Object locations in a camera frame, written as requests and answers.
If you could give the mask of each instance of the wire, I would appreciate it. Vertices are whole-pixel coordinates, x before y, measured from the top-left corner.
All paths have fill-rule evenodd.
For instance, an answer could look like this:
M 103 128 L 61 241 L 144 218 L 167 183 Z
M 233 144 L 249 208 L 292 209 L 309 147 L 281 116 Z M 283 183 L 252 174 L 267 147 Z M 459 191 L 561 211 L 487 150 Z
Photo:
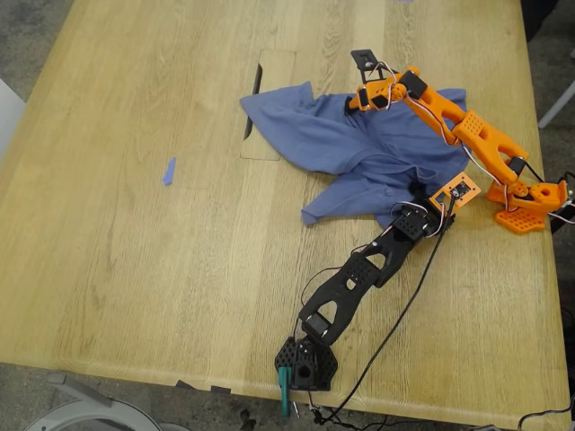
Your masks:
M 527 162 L 527 160 L 524 160 L 526 167 L 528 168 L 528 170 L 531 171 L 531 173 L 533 173 L 535 175 L 535 177 L 539 180 L 539 182 L 545 182 L 545 180 L 543 178 L 541 178 L 537 172 L 535 172 L 533 170 L 533 168 L 531 167 L 531 165 Z
M 565 308 L 565 307 L 561 307 L 561 311 L 569 316 L 569 318 L 571 320 L 571 327 L 575 328 L 575 317 L 573 317 L 573 313 L 571 312 L 571 310 L 569 310 L 568 308 Z
M 418 209 L 424 211 L 425 214 L 428 213 L 428 209 L 425 208 L 425 207 L 422 206 L 422 205 L 414 204 L 413 202 L 408 202 L 407 200 L 399 200 L 399 201 L 397 201 L 397 202 L 394 203 L 394 205 L 392 206 L 392 209 L 389 211 L 389 215 L 390 215 L 391 217 L 394 216 L 394 208 L 395 208 L 396 206 L 398 206 L 399 204 L 409 205 L 410 207 L 416 207 L 416 208 L 418 208 Z
M 489 175 L 495 182 L 497 182 L 500 186 L 501 181 L 499 181 L 497 178 L 495 178 L 495 176 L 493 174 L 491 174 L 490 172 L 488 172 L 486 169 L 484 169 L 479 163 L 477 163 L 477 161 L 473 158 L 473 156 L 471 155 L 471 152 L 469 151 L 469 148 L 467 148 L 465 146 L 465 144 L 461 144 L 461 146 L 464 148 L 465 153 L 467 154 L 467 157 L 469 157 L 469 160 L 471 160 L 473 163 L 475 163 L 475 165 L 481 169 L 482 171 L 484 171 L 487 175 Z
M 305 293 L 305 290 L 307 289 L 307 287 L 309 286 L 309 284 L 314 280 L 314 278 L 316 278 L 317 276 L 319 276 L 323 272 L 329 271 L 332 269 L 341 269 L 341 267 L 324 268 L 321 271 L 316 272 L 313 277 L 311 277 L 309 280 L 307 280 L 307 283 L 305 283 L 305 286 L 304 286 L 304 290 L 302 290 L 302 294 L 299 297 L 299 301 L 302 303 L 302 305 L 304 305 L 304 293 Z
M 568 223 L 568 224 L 575 224 L 575 220 L 567 220 L 565 217 L 561 217 L 560 215 L 557 215 L 555 213 L 547 213 L 547 215 L 551 216 L 551 217 L 558 218 L 558 219 L 560 219 L 563 222 Z
M 425 110 L 431 117 L 433 117 L 437 123 L 439 124 L 439 131 L 441 132 L 441 136 L 443 137 L 443 140 L 445 141 L 445 143 L 447 145 L 456 145 L 457 143 L 459 143 L 459 138 L 456 137 L 456 139 L 449 144 L 449 142 L 447 142 L 447 137 L 446 137 L 446 132 L 443 129 L 443 123 L 441 122 L 440 119 L 438 119 L 438 117 L 433 113 L 433 111 L 431 111 L 427 106 L 422 105 L 421 103 L 419 103 L 418 101 L 416 101 L 415 99 L 413 99 L 408 93 L 405 94 L 405 96 L 414 104 L 419 106 L 420 108 L 422 108 L 423 110 Z
M 385 228 L 384 231 L 382 231 L 373 241 L 375 241 L 377 238 L 381 238 L 382 236 L 384 236 L 386 233 L 389 232 L 389 230 L 392 228 L 391 225 L 387 226 L 387 228 Z M 349 255 L 351 256 L 355 251 L 363 248 L 363 247 L 367 247 L 369 244 L 371 244 L 373 241 L 368 242 L 367 244 L 361 244 L 358 247 L 351 249 L 351 251 L 349 252 Z
M 523 416 L 520 420 L 519 423 L 517 424 L 517 431 L 521 431 L 522 430 L 522 426 L 523 426 L 523 422 L 525 422 L 526 420 L 528 420 L 529 418 L 533 418 L 535 416 L 543 416 L 543 415 L 547 415 L 549 413 L 566 413 L 568 411 L 570 411 L 571 409 L 573 409 L 573 402 L 575 401 L 575 393 L 573 394 L 573 396 L 571 397 L 571 402 L 569 403 L 569 407 L 565 408 L 565 409 L 561 409 L 561 410 L 543 410 L 543 411 L 537 411 L 536 413 L 529 413 L 528 415 Z
M 449 209 L 447 210 L 447 220 L 451 216 L 451 212 L 453 211 L 453 205 L 455 204 L 455 202 L 456 202 L 456 200 L 452 196 L 451 201 L 449 202 Z M 397 330 L 397 328 L 399 327 L 399 324 L 402 322 L 403 317 L 405 316 L 405 314 L 410 309 L 411 304 L 413 303 L 413 300 L 415 299 L 415 297 L 417 296 L 417 294 L 421 290 L 421 286 L 423 285 L 423 281 L 425 280 L 425 276 L 427 276 L 427 274 L 428 274 L 429 267 L 431 266 L 431 262 L 433 261 L 433 258 L 435 257 L 435 253 L 438 251 L 439 244 L 441 243 L 441 240 L 443 239 L 443 235 L 445 234 L 446 229 L 447 229 L 447 223 L 445 223 L 443 229 L 441 230 L 441 233 L 439 234 L 438 240 L 435 243 L 435 247 L 433 248 L 433 251 L 429 255 L 428 263 L 426 264 L 425 268 L 423 269 L 423 273 L 421 274 L 420 282 L 417 284 L 417 287 L 415 288 L 415 290 L 411 294 L 409 301 L 407 302 L 407 304 L 403 308 L 399 317 L 395 321 L 393 327 L 389 330 L 389 332 L 387 332 L 387 335 L 385 336 L 385 338 L 383 339 L 383 341 L 381 342 L 379 347 L 376 349 L 376 352 L 371 356 L 371 358 L 367 362 L 366 367 L 364 368 L 363 372 L 359 376 L 356 384 L 353 386 L 353 388 L 349 392 L 348 396 L 345 398 L 345 400 L 340 404 L 340 406 L 329 417 L 323 418 L 323 420 L 320 421 L 320 425 L 323 425 L 326 422 L 328 422 L 329 420 L 333 419 L 333 417 L 335 417 L 335 415 L 337 415 L 341 411 L 341 409 L 343 409 L 343 407 L 348 403 L 348 401 L 351 399 L 353 394 L 356 392 L 356 390 L 360 386 L 361 382 L 363 381 L 364 377 L 366 376 L 367 372 L 369 371 L 369 368 L 371 367 L 371 365 L 374 363 L 374 361 L 376 360 L 379 353 L 382 351 L 382 349 L 387 344 L 387 341 L 389 340 L 389 338 L 392 337 L 395 330 Z
M 443 202 L 441 202 L 441 218 L 439 219 L 439 227 L 438 229 L 432 233 L 431 235 L 426 236 L 426 238 L 431 238 L 432 236 L 438 234 L 438 232 L 441 230 L 441 226 L 443 226 L 443 217 L 446 213 L 446 206 L 443 204 Z

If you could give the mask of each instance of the black cable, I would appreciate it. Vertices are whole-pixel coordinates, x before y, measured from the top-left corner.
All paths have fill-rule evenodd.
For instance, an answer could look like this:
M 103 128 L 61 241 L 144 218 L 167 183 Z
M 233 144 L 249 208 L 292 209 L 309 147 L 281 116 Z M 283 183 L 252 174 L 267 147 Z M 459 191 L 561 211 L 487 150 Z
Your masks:
M 302 290 L 302 294 L 299 297 L 299 301 L 302 303 L 302 305 L 304 305 L 304 293 L 305 290 L 307 289 L 307 287 L 309 286 L 309 284 L 314 280 L 314 278 L 316 278 L 317 276 L 319 276 L 320 274 L 322 274 L 325 271 L 329 271 L 330 269 L 341 269 L 341 267 L 332 267 L 332 268 L 324 268 L 319 272 L 316 272 L 315 275 L 313 277 L 311 277 L 307 283 L 305 283 L 304 289 Z
M 535 416 L 543 416 L 546 415 L 548 413 L 566 413 L 568 411 L 570 411 L 571 409 L 573 409 L 573 401 L 575 401 L 575 393 L 573 394 L 573 396 L 571 397 L 571 402 L 569 403 L 569 407 L 565 408 L 565 409 L 561 409 L 561 410 L 543 410 L 543 411 L 537 411 L 536 413 L 529 413 L 528 415 L 523 416 L 520 420 L 519 423 L 517 424 L 517 431 L 521 431 L 521 427 L 523 426 L 523 422 L 525 422 L 527 419 L 529 418 L 533 418 Z
M 525 165 L 528 168 L 528 170 L 531 171 L 531 173 L 533 173 L 535 175 L 535 177 L 539 180 L 539 182 L 545 182 L 545 180 L 543 178 L 541 178 L 537 172 L 534 171 L 534 169 L 531 167 L 531 165 L 527 162 L 527 160 L 525 160 Z
M 575 180 L 575 173 L 570 172 L 570 171 L 565 171 L 565 173 L 563 174 L 563 178 L 567 179 L 567 177 L 572 177 Z
M 395 321 L 395 324 L 393 325 L 393 327 L 389 330 L 389 332 L 387 332 L 387 335 L 385 336 L 384 340 L 381 342 L 381 344 L 377 348 L 376 352 L 371 356 L 371 358 L 367 362 L 366 367 L 364 368 L 363 372 L 359 376 L 358 381 L 356 382 L 354 387 L 349 392 L 348 396 L 345 398 L 345 400 L 340 404 L 340 406 L 329 417 L 323 418 L 323 420 L 320 421 L 320 425 L 323 425 L 326 422 L 333 419 L 333 417 L 335 415 L 337 415 L 341 411 L 341 409 L 343 409 L 343 407 L 348 403 L 348 401 L 351 399 L 351 397 L 353 396 L 353 394 L 356 392 L 356 390 L 360 386 L 361 382 L 363 381 L 364 377 L 366 376 L 367 371 L 369 371 L 369 368 L 371 367 L 371 365 L 374 363 L 374 361 L 376 360 L 379 353 L 382 351 L 382 349 L 387 344 L 387 341 L 389 340 L 389 338 L 391 338 L 392 335 L 394 334 L 395 330 L 397 330 L 397 327 L 402 322 L 403 316 L 405 316 L 405 314 L 410 309 L 411 304 L 413 303 L 413 300 L 415 299 L 415 297 L 417 296 L 417 294 L 421 290 L 421 285 L 423 285 L 423 280 L 425 280 L 425 276 L 427 276 L 427 274 L 428 274 L 428 270 L 429 270 L 429 266 L 431 265 L 431 261 L 433 260 L 435 253 L 438 251 L 439 244 L 441 243 L 441 240 L 443 239 L 443 235 L 446 232 L 447 226 L 449 225 L 449 217 L 451 217 L 451 212 L 453 211 L 453 205 L 455 204 L 455 202 L 456 202 L 456 200 L 453 197 L 451 197 L 451 201 L 449 202 L 449 209 L 447 210 L 447 214 L 446 214 L 446 223 L 444 224 L 443 229 L 441 229 L 441 233 L 439 234 L 438 240 L 435 243 L 435 247 L 433 248 L 433 251 L 429 255 L 428 263 L 426 264 L 425 268 L 423 269 L 423 273 L 421 274 L 420 282 L 417 284 L 417 287 L 415 288 L 415 290 L 411 294 L 411 297 L 410 297 L 409 301 L 407 302 L 407 304 L 405 305 L 405 307 L 403 308 L 403 311 L 400 313 L 400 315 L 397 318 L 397 320 Z
M 569 316 L 569 318 L 571 319 L 571 327 L 575 328 L 575 317 L 573 317 L 573 313 L 568 308 L 565 307 L 561 307 L 561 311 L 565 312 Z

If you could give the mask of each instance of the chair leg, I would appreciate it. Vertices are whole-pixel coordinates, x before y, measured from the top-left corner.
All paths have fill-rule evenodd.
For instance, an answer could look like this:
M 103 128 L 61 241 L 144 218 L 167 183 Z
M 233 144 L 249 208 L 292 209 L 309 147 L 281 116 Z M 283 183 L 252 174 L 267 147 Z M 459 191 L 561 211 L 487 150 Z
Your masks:
M 565 92 L 561 95 L 561 97 L 557 99 L 557 101 L 547 111 L 547 113 L 543 115 L 543 118 L 541 119 L 541 121 L 539 121 L 537 126 L 539 126 L 539 128 L 544 128 L 545 126 L 547 126 L 549 124 L 549 121 L 551 121 L 553 117 L 555 117 L 555 115 L 557 115 L 557 113 L 561 110 L 561 108 L 565 106 L 565 104 L 569 101 L 569 99 L 573 97 L 573 94 L 575 94 L 575 81 L 571 83 L 571 85 L 567 88 L 567 90 L 565 90 Z

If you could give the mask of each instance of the blue cloth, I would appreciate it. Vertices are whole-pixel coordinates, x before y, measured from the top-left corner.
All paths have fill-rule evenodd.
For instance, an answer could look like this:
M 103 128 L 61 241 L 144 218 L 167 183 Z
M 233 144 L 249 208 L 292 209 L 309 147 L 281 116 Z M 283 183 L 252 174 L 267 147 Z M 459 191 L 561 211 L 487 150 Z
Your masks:
M 464 109 L 463 89 L 439 93 Z M 388 226 L 394 203 L 412 200 L 412 182 L 432 194 L 465 167 L 463 148 L 446 145 L 404 103 L 345 115 L 348 96 L 314 99 L 310 83 L 304 83 L 240 99 L 255 127 L 286 160 L 338 175 L 302 209 L 305 224 L 325 216 L 374 214 Z

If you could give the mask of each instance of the white wire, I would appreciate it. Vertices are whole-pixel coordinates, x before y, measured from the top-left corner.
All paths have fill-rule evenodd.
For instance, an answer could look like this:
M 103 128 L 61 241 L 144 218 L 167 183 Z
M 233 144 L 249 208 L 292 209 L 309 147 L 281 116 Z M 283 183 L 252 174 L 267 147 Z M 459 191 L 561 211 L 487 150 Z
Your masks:
M 561 217 L 560 215 L 557 215 L 554 213 L 547 213 L 547 214 L 551 217 L 559 218 L 560 220 L 562 220 L 565 223 L 575 224 L 575 220 L 567 220 L 565 217 Z
M 389 108 L 392 106 L 392 103 L 395 103 L 396 101 L 392 101 L 392 89 L 394 88 L 394 85 L 397 84 L 397 78 L 395 77 L 395 73 L 392 70 L 392 68 L 390 66 L 387 65 L 387 63 L 383 60 L 380 60 L 377 62 L 376 67 L 374 67 L 374 70 L 372 70 L 369 75 L 371 76 L 371 74 L 373 74 L 379 67 L 383 66 L 384 69 L 389 72 L 392 76 L 392 78 L 394 79 L 394 83 L 393 84 L 389 84 L 387 86 L 387 105 L 385 105 L 385 110 L 389 110 Z
M 390 215 L 391 217 L 394 216 L 394 208 L 395 208 L 395 206 L 397 206 L 397 205 L 399 205 L 399 204 L 410 205 L 410 206 L 412 206 L 412 207 L 416 207 L 416 208 L 418 208 L 418 209 L 421 209 L 421 210 L 425 211 L 425 214 L 428 213 L 428 209 L 425 208 L 425 207 L 422 207 L 421 205 L 414 204 L 413 202 L 408 202 L 408 201 L 406 201 L 406 200 L 400 200 L 400 201 L 398 201 L 398 202 L 395 202 L 394 205 L 392 206 L 392 209 L 391 209 L 390 212 L 389 212 L 389 215 Z
M 419 106 L 420 108 L 422 108 L 423 110 L 425 110 L 434 120 L 437 121 L 437 123 L 439 124 L 439 131 L 441 132 L 441 136 L 443 137 L 443 140 L 444 140 L 444 142 L 445 142 L 447 145 L 456 145 L 456 144 L 459 142 L 459 139 L 456 138 L 456 140 L 453 141 L 452 144 L 449 144 L 449 143 L 447 142 L 446 132 L 443 130 L 443 125 L 441 124 L 441 121 L 439 121 L 439 119 L 435 116 L 435 114 L 434 114 L 433 112 L 431 112 L 431 110 L 430 110 L 427 106 L 422 105 L 421 103 L 419 103 L 418 101 L 416 101 L 415 99 L 413 99 L 408 93 L 406 93 L 405 96 L 406 96 L 411 102 L 413 102 L 413 104 L 415 104 L 415 105 Z
M 489 173 L 489 172 L 488 172 L 486 169 L 484 169 L 479 163 L 477 163 L 477 161 L 473 158 L 473 156 L 472 156 L 471 153 L 469 152 L 469 149 L 465 146 L 464 143 L 461 143 L 461 146 L 463 147 L 465 153 L 467 154 L 467 157 L 469 157 L 469 160 L 471 160 L 473 163 L 475 163 L 475 165 L 476 165 L 479 169 L 481 169 L 481 170 L 484 171 L 486 174 L 488 174 L 490 177 L 492 177 L 493 180 L 494 180 L 495 182 L 497 182 L 500 186 L 502 185 L 502 184 L 501 184 L 501 181 L 499 181 L 497 178 L 495 178 L 494 175 L 492 175 L 491 173 Z
M 441 226 L 443 225 L 443 217 L 445 216 L 445 212 L 446 212 L 446 206 L 443 205 L 443 202 L 441 202 L 440 205 L 441 205 L 441 219 L 439 220 L 439 227 L 434 233 L 432 233 L 431 235 L 427 235 L 426 238 L 430 238 L 433 235 L 438 234 L 439 231 L 441 231 Z

